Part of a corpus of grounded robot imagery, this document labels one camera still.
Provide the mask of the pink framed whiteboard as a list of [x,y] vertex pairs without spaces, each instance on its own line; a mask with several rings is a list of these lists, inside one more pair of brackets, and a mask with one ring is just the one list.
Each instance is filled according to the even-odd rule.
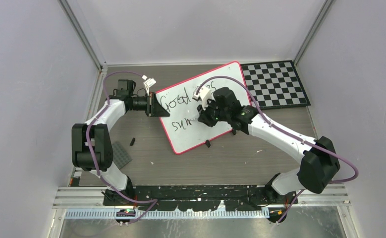
[[232,130],[226,122],[251,99],[239,62],[233,61],[157,93],[169,112],[161,123],[175,154],[182,154]]

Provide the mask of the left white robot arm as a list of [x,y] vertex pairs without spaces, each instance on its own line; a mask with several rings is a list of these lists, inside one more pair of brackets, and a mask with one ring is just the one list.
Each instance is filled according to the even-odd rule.
[[103,107],[85,123],[71,129],[72,163],[75,167],[95,174],[122,205],[134,202],[135,191],[131,179],[113,161],[110,130],[128,111],[142,111],[148,117],[169,117],[150,88],[155,79],[144,77],[145,95],[135,94],[133,80],[118,81],[112,94],[106,94]]

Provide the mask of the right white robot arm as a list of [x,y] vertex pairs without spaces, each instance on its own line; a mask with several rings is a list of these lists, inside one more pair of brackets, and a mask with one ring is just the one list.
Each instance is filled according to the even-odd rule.
[[320,194],[340,169],[338,159],[329,154],[334,152],[330,139],[303,136],[276,124],[261,115],[258,108],[242,105],[227,87],[214,93],[202,87],[194,92],[193,99],[201,101],[197,107],[199,122],[209,127],[227,122],[235,131],[263,139],[299,163],[299,168],[275,174],[265,184],[262,192],[268,202],[279,203],[288,193],[302,189]]

